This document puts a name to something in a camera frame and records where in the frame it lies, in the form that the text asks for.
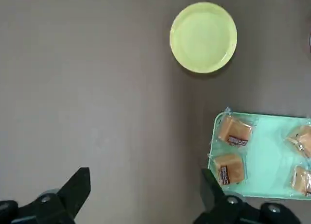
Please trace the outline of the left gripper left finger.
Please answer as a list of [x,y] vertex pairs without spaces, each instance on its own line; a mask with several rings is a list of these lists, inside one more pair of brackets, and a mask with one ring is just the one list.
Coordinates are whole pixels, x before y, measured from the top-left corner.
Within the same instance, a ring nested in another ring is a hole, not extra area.
[[46,192],[20,207],[14,200],[0,202],[2,224],[73,224],[90,194],[90,169],[81,167],[57,192]]

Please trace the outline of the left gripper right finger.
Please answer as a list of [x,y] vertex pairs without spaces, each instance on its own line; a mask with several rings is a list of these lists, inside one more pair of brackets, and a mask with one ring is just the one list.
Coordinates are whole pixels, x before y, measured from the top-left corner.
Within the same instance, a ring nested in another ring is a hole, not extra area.
[[208,203],[207,192],[213,194],[214,206],[202,212],[195,224],[299,224],[301,221],[286,206],[263,203],[255,208],[235,195],[226,195],[210,169],[201,169],[201,199]]

